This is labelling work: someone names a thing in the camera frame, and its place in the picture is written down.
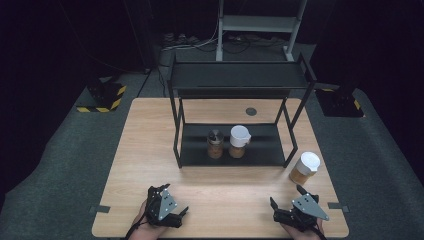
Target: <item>plastic lid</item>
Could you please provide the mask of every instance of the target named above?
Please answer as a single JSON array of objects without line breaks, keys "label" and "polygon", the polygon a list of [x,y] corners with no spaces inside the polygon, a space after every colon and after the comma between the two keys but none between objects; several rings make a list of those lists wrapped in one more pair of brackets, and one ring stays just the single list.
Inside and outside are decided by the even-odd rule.
[{"label": "plastic lid", "polygon": [[217,130],[211,130],[208,133],[208,141],[212,144],[220,144],[224,140],[224,134]]},{"label": "plastic lid", "polygon": [[318,171],[321,163],[319,157],[313,152],[304,152],[301,156],[302,163],[308,167],[312,172]]},{"label": "plastic lid", "polygon": [[250,142],[251,137],[245,126],[236,125],[231,129],[230,143],[234,147],[244,147]]}]

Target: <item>gray carpet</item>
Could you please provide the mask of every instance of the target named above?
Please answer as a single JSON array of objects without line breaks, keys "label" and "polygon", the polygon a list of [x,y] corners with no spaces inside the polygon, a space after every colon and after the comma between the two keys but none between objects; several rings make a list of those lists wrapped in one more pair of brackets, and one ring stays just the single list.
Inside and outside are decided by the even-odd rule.
[{"label": "gray carpet", "polygon": [[[226,47],[242,50],[240,46]],[[296,44],[295,58],[302,51],[309,59],[313,49],[314,46]],[[180,60],[215,59],[214,52],[176,52]],[[170,52],[162,52],[160,63],[166,65],[169,56]],[[283,59],[281,46],[224,53],[224,60],[229,61]],[[166,75],[166,67],[159,69]],[[7,193],[0,216],[0,239],[96,239],[91,234],[94,210],[100,202],[131,101],[146,77],[128,73],[119,78],[127,90],[114,112],[70,110],[46,146],[38,168]],[[302,91],[293,91],[292,96],[301,94]],[[367,96],[359,90],[354,96],[365,118],[324,117],[315,94],[306,104],[340,203],[349,208],[345,213],[350,229],[346,239],[422,239],[424,189]],[[163,97],[157,69],[140,97]]]}]

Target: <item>hand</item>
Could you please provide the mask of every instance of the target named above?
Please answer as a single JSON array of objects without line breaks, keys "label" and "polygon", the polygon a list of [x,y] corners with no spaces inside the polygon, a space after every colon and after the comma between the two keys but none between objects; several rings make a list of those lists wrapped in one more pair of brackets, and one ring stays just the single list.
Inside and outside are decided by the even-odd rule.
[{"label": "hand", "polygon": [[[317,218],[317,225],[318,225],[318,229],[324,235],[324,229],[322,228],[321,218]],[[290,234],[290,236],[294,240],[315,240],[315,239],[320,240],[319,236],[311,230],[306,230],[305,232],[301,232],[297,230],[296,228],[286,224],[281,223],[281,226]]]},{"label": "hand", "polygon": [[[141,204],[140,211],[138,215],[135,217],[132,224],[136,223],[144,213],[146,209],[146,201]],[[146,217],[141,220],[141,223],[147,222]],[[131,234],[129,240],[156,240],[159,236],[164,233],[168,227],[163,226],[152,226],[148,223],[141,224],[138,229]]]}]

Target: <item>white lid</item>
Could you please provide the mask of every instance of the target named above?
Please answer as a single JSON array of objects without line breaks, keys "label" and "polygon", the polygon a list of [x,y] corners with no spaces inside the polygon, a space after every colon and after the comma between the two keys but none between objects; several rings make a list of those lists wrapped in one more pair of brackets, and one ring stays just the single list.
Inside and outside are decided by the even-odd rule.
[{"label": "white lid", "polygon": [[305,165],[311,172],[318,171],[318,167],[321,163],[319,157],[313,152],[304,152],[300,157],[303,165]]},{"label": "white lid", "polygon": [[231,129],[230,142],[234,147],[244,147],[250,142],[251,137],[245,126],[236,125]]}]

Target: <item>black metal shelf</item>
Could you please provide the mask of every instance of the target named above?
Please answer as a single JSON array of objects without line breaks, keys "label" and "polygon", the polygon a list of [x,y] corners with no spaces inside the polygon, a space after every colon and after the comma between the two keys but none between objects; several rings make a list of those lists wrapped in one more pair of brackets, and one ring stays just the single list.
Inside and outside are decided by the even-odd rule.
[{"label": "black metal shelf", "polygon": [[[302,54],[296,62],[177,62],[171,58],[168,90],[175,122],[174,153],[178,166],[283,166],[287,167],[298,147],[293,128],[313,90],[314,73]],[[293,89],[306,89],[290,120],[286,101]],[[179,109],[175,95],[179,99]],[[230,130],[234,124],[186,123],[183,99],[281,99],[274,123],[243,124],[252,141],[245,155],[234,159],[228,154]],[[287,159],[281,146],[278,122],[284,114],[293,149]],[[182,129],[181,150],[179,131]],[[220,159],[207,155],[206,136],[212,129],[224,133],[224,154]]]},{"label": "black metal shelf", "polygon": [[[284,153],[278,128],[275,124],[243,124],[252,139],[246,145],[246,153],[236,159],[229,155],[230,131],[236,124],[189,124],[184,125],[180,159],[183,166],[282,166]],[[207,154],[206,136],[212,129],[224,134],[224,153],[219,159]]]}]

